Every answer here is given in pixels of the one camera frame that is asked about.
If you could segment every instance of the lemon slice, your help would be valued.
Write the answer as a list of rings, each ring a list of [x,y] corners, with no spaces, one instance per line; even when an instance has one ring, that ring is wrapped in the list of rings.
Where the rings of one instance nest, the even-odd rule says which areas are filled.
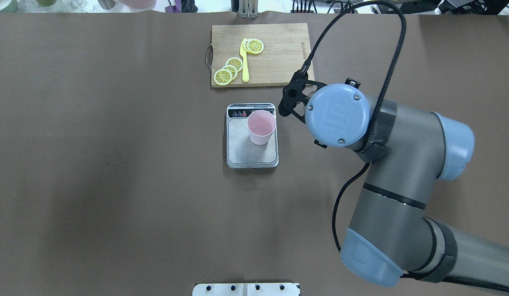
[[[219,86],[226,86],[232,81],[232,73],[227,69],[219,69],[214,74],[214,82]]]
[[[247,53],[251,53],[251,51],[247,48],[247,42],[251,41],[252,39],[247,39],[245,40],[245,43],[243,44],[243,49],[245,49],[245,51]]]
[[[247,52],[252,54],[260,54],[263,51],[263,42],[260,39],[249,39],[245,42]]]
[[[227,62],[225,62],[225,65],[233,65],[236,68],[236,71],[239,72],[243,68],[243,61],[241,58],[233,56],[232,58],[229,58]]]
[[[236,69],[235,66],[233,66],[233,65],[225,65],[225,66],[222,67],[222,69],[227,69],[227,70],[229,70],[232,73],[232,80],[231,80],[231,82],[233,82],[234,79],[236,79],[236,77],[238,77],[238,70]]]

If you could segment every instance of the metal bracket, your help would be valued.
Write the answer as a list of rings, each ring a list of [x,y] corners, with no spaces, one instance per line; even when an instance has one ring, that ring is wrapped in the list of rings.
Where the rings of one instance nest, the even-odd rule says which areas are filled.
[[[257,19],[258,0],[239,0],[238,17],[240,19]]]
[[[299,283],[208,283],[197,284],[192,296],[300,296]]]
[[[325,145],[325,144],[322,144],[322,143],[318,142],[318,140],[316,140],[316,139],[315,139],[315,141],[314,141],[313,143],[315,143],[316,145],[318,145],[318,146],[320,146],[320,147],[322,147],[322,148],[324,148],[324,149],[326,149],[326,148],[327,148],[327,145]]]
[[[344,82],[344,84],[348,84],[348,86],[352,86],[356,89],[358,89],[360,87],[360,82],[354,80],[354,79],[351,79],[348,77],[348,79],[346,79],[346,82]]]

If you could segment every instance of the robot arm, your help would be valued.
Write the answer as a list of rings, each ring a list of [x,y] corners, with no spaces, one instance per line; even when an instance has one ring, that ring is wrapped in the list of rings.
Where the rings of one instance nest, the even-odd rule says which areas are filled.
[[[384,100],[384,116],[375,127],[383,151],[362,151],[368,147],[363,137],[376,98],[349,79],[317,84],[309,98],[301,93],[305,80],[295,75],[284,88],[279,113],[306,123],[315,143],[347,147],[371,161],[341,248],[343,264],[386,287],[407,271],[418,280],[509,292],[509,247],[424,217],[435,182],[453,180],[470,161],[472,130],[438,113]],[[304,116],[294,112],[297,102],[306,105]]]

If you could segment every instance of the black strap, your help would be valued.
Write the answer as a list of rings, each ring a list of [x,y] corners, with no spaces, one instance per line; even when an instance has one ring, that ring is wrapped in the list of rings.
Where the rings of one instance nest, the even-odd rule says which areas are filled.
[[[356,151],[358,157],[364,162],[372,162],[390,152],[386,147],[386,143],[389,140],[396,118],[397,102],[384,99],[369,140],[364,143],[361,150]]]
[[[434,268],[429,273],[425,274],[410,273],[410,274],[413,275],[413,278],[416,280],[431,283],[439,283],[455,267],[455,263],[457,262],[457,241],[455,240],[453,232],[451,232],[450,228],[448,228],[446,224],[431,218],[427,219],[430,219],[431,221],[435,222],[435,224],[437,224],[437,226],[442,231],[442,234],[444,236],[444,255],[440,260],[439,264],[437,264],[437,267]]]
[[[363,188],[366,190],[369,190],[371,192],[374,192],[376,194],[380,194],[383,197],[388,197],[389,199],[393,199],[393,200],[399,201],[401,203],[407,204],[409,206],[413,206],[414,208],[419,208],[420,210],[423,210],[426,207],[425,203],[422,203],[422,202],[416,201],[416,200],[412,200],[409,197],[405,197],[404,195],[400,195],[395,192],[391,192],[386,189],[376,187],[369,183],[364,183]]]
[[[433,260],[435,252],[437,251],[437,235],[435,234],[435,229],[433,229],[433,226],[431,226],[431,223],[429,223],[428,218],[424,218],[424,222],[428,225],[429,229],[431,230],[431,253],[429,253],[426,262],[424,262],[424,264],[422,264],[422,266],[419,267],[417,270],[414,270],[412,272],[421,271],[424,268],[426,268]]]

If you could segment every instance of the yellow knife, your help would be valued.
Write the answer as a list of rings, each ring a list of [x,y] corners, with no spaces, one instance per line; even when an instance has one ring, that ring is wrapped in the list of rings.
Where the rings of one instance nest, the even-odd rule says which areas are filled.
[[[247,38],[243,38],[242,43],[240,44],[240,56],[243,58],[243,69],[242,69],[242,81],[249,82],[249,67],[247,67],[247,51],[243,48],[243,45],[247,42]]]

